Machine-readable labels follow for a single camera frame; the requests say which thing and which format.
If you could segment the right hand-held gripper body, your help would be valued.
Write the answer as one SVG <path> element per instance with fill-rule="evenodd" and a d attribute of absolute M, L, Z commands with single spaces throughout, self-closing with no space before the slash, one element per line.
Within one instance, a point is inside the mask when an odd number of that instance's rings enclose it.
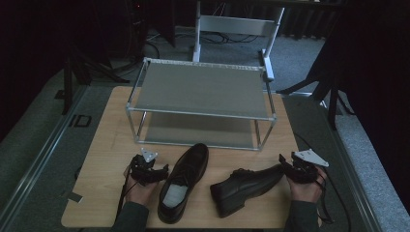
<path fill-rule="evenodd" d="M 313 183 L 318 177 L 318 171 L 316 166 L 328 167 L 329 163 L 322 159 L 312 149 L 293 152 L 291 154 L 292 170 L 290 173 L 294 173 L 298 184 Z"/>

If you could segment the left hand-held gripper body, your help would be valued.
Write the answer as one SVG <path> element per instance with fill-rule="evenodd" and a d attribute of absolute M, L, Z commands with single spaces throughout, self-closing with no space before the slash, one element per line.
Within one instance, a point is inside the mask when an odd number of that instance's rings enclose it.
<path fill-rule="evenodd" d="M 132 158 L 131 176 L 142 186 L 149 184 L 150 177 L 156 175 L 162 176 L 161 173 L 157 173 L 153 168 L 157 156 L 158 154 L 156 152 L 151 152 L 142 148 L 141 153 Z"/>

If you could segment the black leather shoe white insole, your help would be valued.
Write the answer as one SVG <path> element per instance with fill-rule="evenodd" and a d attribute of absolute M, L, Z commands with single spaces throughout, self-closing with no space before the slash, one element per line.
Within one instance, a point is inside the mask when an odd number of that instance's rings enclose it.
<path fill-rule="evenodd" d="M 195 185 L 202 179 L 209 160 L 209 149 L 203 143 L 191 146 L 176 162 L 163 184 L 158 216 L 164 223 L 178 222 L 184 214 Z"/>

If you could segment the metal frame shoe rack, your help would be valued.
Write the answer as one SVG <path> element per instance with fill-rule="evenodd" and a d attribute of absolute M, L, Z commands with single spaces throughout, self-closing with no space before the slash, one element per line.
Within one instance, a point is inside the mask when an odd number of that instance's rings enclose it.
<path fill-rule="evenodd" d="M 263 67 L 146 58 L 126 112 L 140 144 L 259 151 L 277 115 Z"/>

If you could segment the person's right hand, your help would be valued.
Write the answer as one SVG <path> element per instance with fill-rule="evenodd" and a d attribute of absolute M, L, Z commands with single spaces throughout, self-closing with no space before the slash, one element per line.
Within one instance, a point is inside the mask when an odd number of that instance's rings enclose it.
<path fill-rule="evenodd" d="M 290 178 L 287 179 L 292 200 L 310 203 L 316 203 L 319 200 L 323 189 L 322 184 L 325 182 L 327 175 L 319 167 L 317 167 L 317 171 L 318 177 L 314 183 L 298 184 Z"/>

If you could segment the person's left hand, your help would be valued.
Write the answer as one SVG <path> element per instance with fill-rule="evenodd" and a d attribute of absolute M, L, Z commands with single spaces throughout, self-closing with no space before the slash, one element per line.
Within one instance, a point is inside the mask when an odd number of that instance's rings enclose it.
<path fill-rule="evenodd" d="M 130 178 L 127 180 L 125 199 L 127 202 L 147 206 L 157 185 L 157 183 L 149 183 L 142 186 L 136 180 Z"/>

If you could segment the black tripod stand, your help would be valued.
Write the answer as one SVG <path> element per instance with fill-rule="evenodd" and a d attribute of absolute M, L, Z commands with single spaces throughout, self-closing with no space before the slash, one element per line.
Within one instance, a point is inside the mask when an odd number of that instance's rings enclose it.
<path fill-rule="evenodd" d="M 293 86 L 279 90 L 278 93 L 290 95 L 313 82 L 317 82 L 312 97 L 315 101 L 323 101 L 327 95 L 330 95 L 328 122 L 331 128 L 336 130 L 338 91 L 342 82 L 344 62 L 344 53 L 329 42 L 325 42 L 313 62 L 307 77 Z"/>
<path fill-rule="evenodd" d="M 66 115 L 73 106 L 73 76 L 75 76 L 80 84 L 89 85 L 92 81 L 91 74 L 88 72 L 89 67 L 115 82 L 129 83 L 128 80 L 116 75 L 112 70 L 93 61 L 90 57 L 81 52 L 73 43 L 68 43 L 66 60 L 64 63 L 64 89 L 62 92 L 62 99 L 64 100 L 63 115 Z"/>

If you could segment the grey tape piece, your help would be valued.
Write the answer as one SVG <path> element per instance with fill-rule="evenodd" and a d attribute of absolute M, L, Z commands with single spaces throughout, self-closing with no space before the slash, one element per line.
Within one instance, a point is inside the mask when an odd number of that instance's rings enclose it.
<path fill-rule="evenodd" d="M 76 202 L 76 203 L 80 203 L 83 199 L 83 197 L 81 195 L 79 195 L 75 192 L 72 192 L 72 191 L 63 191 L 61 193 L 61 197 L 67 198 L 67 199 L 72 200 L 73 202 Z"/>

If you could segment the black tape square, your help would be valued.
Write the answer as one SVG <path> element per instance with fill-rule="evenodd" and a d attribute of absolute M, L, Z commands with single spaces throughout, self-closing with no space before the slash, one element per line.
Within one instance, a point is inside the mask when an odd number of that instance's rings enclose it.
<path fill-rule="evenodd" d="M 70 122 L 73 128 L 88 128 L 92 122 L 92 117 L 89 115 L 74 115 Z"/>

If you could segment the black equipment with red light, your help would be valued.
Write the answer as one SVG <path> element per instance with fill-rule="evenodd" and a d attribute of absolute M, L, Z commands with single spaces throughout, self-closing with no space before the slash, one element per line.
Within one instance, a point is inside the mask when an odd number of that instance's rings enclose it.
<path fill-rule="evenodd" d="M 129 16 L 131 20 L 131 29 L 135 40 L 135 57 L 142 59 L 144 57 L 143 49 L 146 44 L 148 33 L 147 3 L 146 0 L 127 1 L 129 7 Z"/>

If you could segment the metal floor rail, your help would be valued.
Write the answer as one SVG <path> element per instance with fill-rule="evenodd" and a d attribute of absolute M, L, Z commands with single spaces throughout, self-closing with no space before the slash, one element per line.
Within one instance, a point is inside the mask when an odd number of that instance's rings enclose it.
<path fill-rule="evenodd" d="M 78 87 L 64 106 L 55 88 L 43 89 L 0 142 L 0 232 L 13 223 L 86 90 Z"/>
<path fill-rule="evenodd" d="M 330 164 L 325 205 L 333 222 L 323 224 L 321 232 L 382 232 L 338 131 L 328 122 L 327 105 L 307 94 L 282 100 L 298 148 L 312 149 Z"/>

